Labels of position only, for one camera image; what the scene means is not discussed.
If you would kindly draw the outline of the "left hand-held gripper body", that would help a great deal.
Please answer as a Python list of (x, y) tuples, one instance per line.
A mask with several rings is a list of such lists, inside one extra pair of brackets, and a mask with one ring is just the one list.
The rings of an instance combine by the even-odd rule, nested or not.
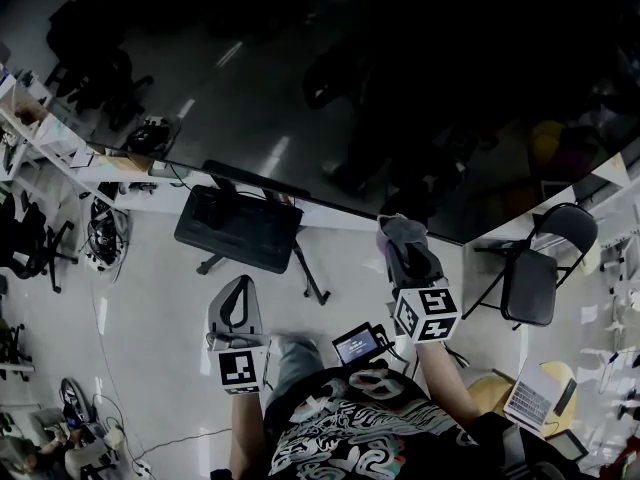
[(228, 395), (260, 393), (266, 385), (269, 340), (258, 334), (206, 335), (212, 370)]

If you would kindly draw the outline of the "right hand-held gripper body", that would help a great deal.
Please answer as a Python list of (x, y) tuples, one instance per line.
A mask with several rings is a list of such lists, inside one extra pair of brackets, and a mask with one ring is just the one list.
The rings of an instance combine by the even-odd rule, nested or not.
[(440, 276), (415, 287), (395, 288), (391, 316), (399, 335), (413, 344), (448, 341), (462, 316), (449, 281)]

